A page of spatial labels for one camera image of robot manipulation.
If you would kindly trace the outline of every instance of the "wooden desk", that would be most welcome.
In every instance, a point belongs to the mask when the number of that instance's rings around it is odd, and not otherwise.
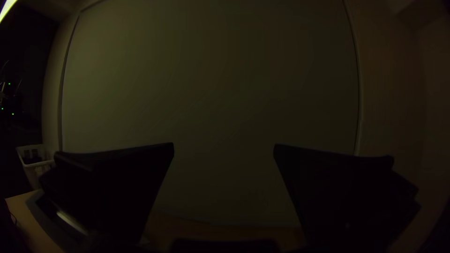
[[[6,199],[9,210],[17,218],[17,224],[26,236],[29,248],[35,253],[63,253],[50,239],[28,210],[25,202],[36,191]],[[300,228],[251,228],[215,226],[207,223],[174,218],[152,212],[143,233],[143,243],[152,249],[167,252],[177,238],[212,241],[235,241],[272,239],[282,251],[304,246],[305,240]]]

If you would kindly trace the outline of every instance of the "plastic laundry basket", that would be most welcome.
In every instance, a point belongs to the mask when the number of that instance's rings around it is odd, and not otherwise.
[[[17,154],[19,155],[20,161],[22,162],[23,170],[25,171],[25,175],[27,176],[31,187],[34,190],[39,189],[40,184],[38,179],[42,174],[51,169],[51,167],[53,166],[53,160],[46,153],[42,144],[17,147],[15,149],[17,150]],[[25,158],[34,157],[42,158],[42,162],[33,164],[25,164],[23,162]]]

